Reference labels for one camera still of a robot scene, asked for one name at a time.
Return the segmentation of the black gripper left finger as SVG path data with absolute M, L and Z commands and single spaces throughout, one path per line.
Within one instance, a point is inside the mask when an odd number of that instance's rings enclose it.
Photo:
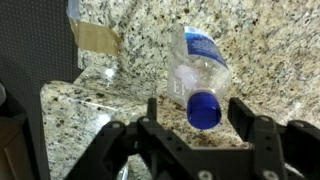
M 104 125 L 65 180 L 116 180 L 132 155 L 142 158 L 152 180 L 219 180 L 208 158 L 157 122 L 154 98 L 136 121 Z

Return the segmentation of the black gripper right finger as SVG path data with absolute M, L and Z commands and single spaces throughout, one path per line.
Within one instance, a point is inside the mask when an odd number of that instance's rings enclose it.
M 278 180 L 297 178 L 285 169 L 289 164 L 307 180 L 320 180 L 320 129 L 302 121 L 278 124 L 266 115 L 254 114 L 239 98 L 231 98 L 227 118 L 244 142 L 254 145 L 257 176 L 274 173 Z

